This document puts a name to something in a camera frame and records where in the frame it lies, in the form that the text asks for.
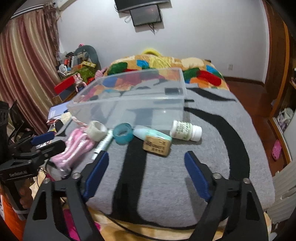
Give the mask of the left hand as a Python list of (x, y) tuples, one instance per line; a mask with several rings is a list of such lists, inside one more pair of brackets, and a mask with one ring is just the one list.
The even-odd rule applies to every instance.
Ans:
[(30, 189), (32, 182), (30, 179), (26, 179), (23, 186), (19, 190), (20, 204), (24, 209), (30, 209), (33, 203), (32, 190)]

